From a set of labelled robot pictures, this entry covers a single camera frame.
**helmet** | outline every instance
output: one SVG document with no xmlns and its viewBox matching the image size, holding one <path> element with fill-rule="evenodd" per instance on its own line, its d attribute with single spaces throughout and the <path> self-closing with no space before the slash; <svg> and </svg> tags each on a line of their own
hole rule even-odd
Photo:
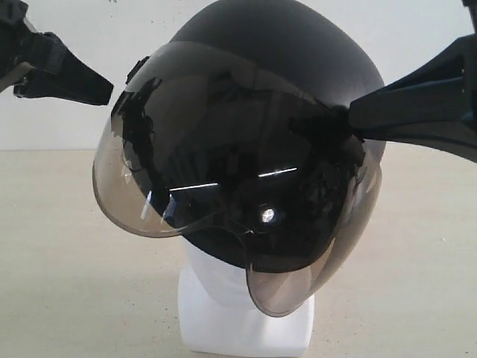
<svg viewBox="0 0 477 358">
<path fill-rule="evenodd" d="M 295 0 L 221 0 L 128 76 L 93 165 L 119 227 L 184 236 L 247 272 L 256 306 L 300 307 L 364 230 L 385 144 L 343 109 L 382 87 L 343 31 Z"/>
</svg>

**white wall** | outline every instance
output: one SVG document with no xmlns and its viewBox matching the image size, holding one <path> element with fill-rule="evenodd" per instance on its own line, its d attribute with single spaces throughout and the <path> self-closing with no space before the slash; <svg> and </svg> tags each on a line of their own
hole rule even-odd
<svg viewBox="0 0 477 358">
<path fill-rule="evenodd" d="M 53 31 L 113 82 L 109 107 L 0 95 L 0 150 L 95 148 L 110 108 L 137 60 L 168 42 L 213 0 L 27 0 L 39 31 Z M 302 0 L 374 59 L 386 83 L 413 71 L 472 32 L 461 0 Z"/>
</svg>

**beige table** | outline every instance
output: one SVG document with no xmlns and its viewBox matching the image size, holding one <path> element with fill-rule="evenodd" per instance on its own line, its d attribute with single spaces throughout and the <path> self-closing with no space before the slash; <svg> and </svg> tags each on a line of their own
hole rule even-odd
<svg viewBox="0 0 477 358">
<path fill-rule="evenodd" d="M 0 153 L 0 358 L 203 357 L 180 341 L 178 240 L 110 224 L 91 151 Z M 391 145 L 307 357 L 477 357 L 477 166 Z"/>
</svg>

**black helmet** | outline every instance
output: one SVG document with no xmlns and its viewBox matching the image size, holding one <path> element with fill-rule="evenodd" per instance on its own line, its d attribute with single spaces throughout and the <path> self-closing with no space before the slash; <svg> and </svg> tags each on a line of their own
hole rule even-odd
<svg viewBox="0 0 477 358">
<path fill-rule="evenodd" d="M 183 235 L 247 270 L 264 313 L 296 310 L 366 226 L 385 144 L 353 136 L 351 101 L 383 86 L 343 31 L 295 0 L 221 0 L 140 61 L 98 147 L 104 214 Z"/>
</svg>

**tinted visor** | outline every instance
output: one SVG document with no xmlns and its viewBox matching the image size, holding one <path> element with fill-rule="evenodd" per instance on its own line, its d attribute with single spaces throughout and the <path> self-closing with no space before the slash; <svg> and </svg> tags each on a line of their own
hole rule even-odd
<svg viewBox="0 0 477 358">
<path fill-rule="evenodd" d="M 254 63 L 170 43 L 112 111 L 95 197 L 140 236 L 184 235 L 210 252 L 195 234 L 218 230 L 214 256 L 235 250 L 257 307 L 286 315 L 342 264 L 376 201 L 379 167 L 339 123 Z"/>
<path fill-rule="evenodd" d="M 112 221 L 142 236 L 187 233 L 216 212 L 267 230 L 263 215 L 275 207 L 265 220 L 287 216 L 288 197 L 312 170 L 312 145 L 292 133 L 291 119 L 331 115 L 251 62 L 169 44 L 112 112 L 95 156 L 96 198 Z"/>
</svg>

